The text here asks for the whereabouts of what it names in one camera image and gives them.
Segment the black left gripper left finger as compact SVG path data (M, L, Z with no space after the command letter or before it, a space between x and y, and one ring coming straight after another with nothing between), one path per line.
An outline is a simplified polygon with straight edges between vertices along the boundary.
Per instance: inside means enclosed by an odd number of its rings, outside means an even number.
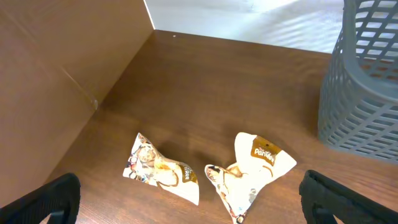
M80 207L80 181L64 174L1 208L1 223L75 224Z

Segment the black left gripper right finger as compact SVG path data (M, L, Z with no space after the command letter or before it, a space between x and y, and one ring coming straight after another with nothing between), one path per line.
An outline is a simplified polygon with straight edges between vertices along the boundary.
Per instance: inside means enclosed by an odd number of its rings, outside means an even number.
M397 224L397 212L314 170L306 171L299 194L308 224Z

